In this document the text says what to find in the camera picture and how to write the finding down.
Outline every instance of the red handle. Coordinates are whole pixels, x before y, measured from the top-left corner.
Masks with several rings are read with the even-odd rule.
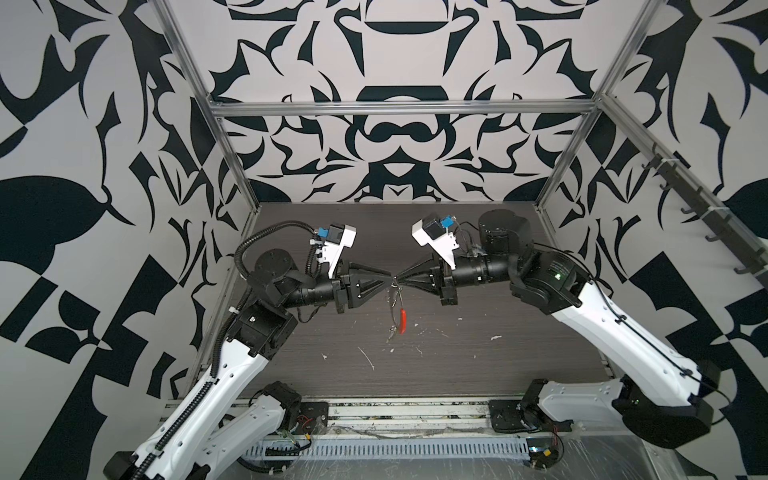
[[[406,332],[406,311],[400,309],[400,333]]]

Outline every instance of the patterned wall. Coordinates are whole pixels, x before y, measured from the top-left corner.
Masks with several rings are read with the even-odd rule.
[[[670,0],[618,97],[749,228],[768,238],[768,10],[760,0]],[[561,247],[683,354],[712,359],[712,432],[678,449],[690,475],[768,475],[768,293],[603,116],[547,207]]]
[[[247,205],[145,0],[0,5],[3,478],[103,478],[187,382]]]
[[[172,0],[214,100],[589,98],[635,0]],[[262,201],[535,200],[576,114],[230,118]]]

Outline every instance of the wood grain surface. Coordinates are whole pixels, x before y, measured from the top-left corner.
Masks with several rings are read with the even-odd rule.
[[[534,240],[547,243],[530,204],[265,204],[256,230],[281,220],[314,227],[346,223],[357,228],[343,258],[398,273],[431,251],[411,237],[411,225],[432,211],[477,224],[487,210],[506,208],[531,221]],[[477,239],[477,233],[466,227]],[[283,248],[301,270],[309,235],[286,228],[249,250],[247,266],[270,248]],[[280,380],[303,396],[460,396],[524,392],[531,380],[600,382],[606,374],[598,351],[576,332],[509,293],[507,283],[458,290],[459,305],[403,290],[408,328],[391,341],[386,293],[343,315],[333,305],[299,324],[244,397]],[[311,308],[303,309],[308,315]]]

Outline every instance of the vertical metal post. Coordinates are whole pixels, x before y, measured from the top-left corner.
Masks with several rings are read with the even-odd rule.
[[[160,22],[163,29],[165,40],[168,42],[176,59],[179,61],[181,72],[184,74],[184,78],[192,89],[197,106],[200,107],[200,111],[203,113],[205,123],[208,125],[211,134],[219,144],[224,155],[224,160],[227,162],[227,166],[230,168],[230,172],[232,172],[232,175],[235,178],[237,187],[245,196],[245,200],[250,209],[255,212],[259,208],[259,201],[256,199],[256,195],[250,187],[250,182],[246,178],[245,171],[243,171],[243,165],[240,163],[240,158],[237,156],[237,153],[230,143],[227,132],[223,129],[220,120],[214,116],[214,113],[210,109],[207,89],[200,76],[200,72],[194,64],[187,43],[184,41],[184,37],[181,34],[181,29],[174,17],[174,13],[171,10],[170,5],[168,5],[167,0],[151,0],[151,4],[154,7],[157,20]]]
[[[640,50],[640,46],[645,41],[645,37],[648,35],[648,29],[656,14],[662,5],[665,5],[667,0],[646,0],[640,9],[640,13],[634,20],[634,24],[630,29],[627,37],[624,38],[624,42],[621,44],[621,48],[616,53],[611,66],[608,68],[603,81],[594,93],[592,100],[597,102],[598,98],[603,94],[610,94],[618,82],[624,76],[624,72],[627,70],[627,66],[632,58]],[[576,127],[574,133],[571,135],[571,139],[565,146],[563,153],[560,154],[558,162],[552,169],[552,174],[547,179],[547,183],[544,188],[541,189],[541,193],[536,200],[536,205],[539,208],[545,208],[547,202],[552,197],[555,191],[557,191],[560,182],[563,180],[565,172],[571,167],[576,153],[581,147],[581,144],[586,141],[594,124],[598,121],[601,111],[595,108],[593,111],[586,115],[581,116],[581,123]]]

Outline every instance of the black and white wallpaper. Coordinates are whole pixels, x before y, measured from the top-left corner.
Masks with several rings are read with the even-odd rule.
[[[220,102],[590,98],[634,0],[172,0]],[[261,201],[535,200],[577,114],[229,118]]]
[[[616,90],[759,237],[768,238],[768,5],[670,0]],[[722,370],[707,401],[726,420],[680,447],[689,475],[768,475],[768,293],[605,116],[547,205],[557,241],[584,258],[635,319]]]
[[[0,4],[3,478],[102,478],[186,388],[248,206],[145,0]]]
[[[261,201],[535,200],[578,114],[228,118]]]

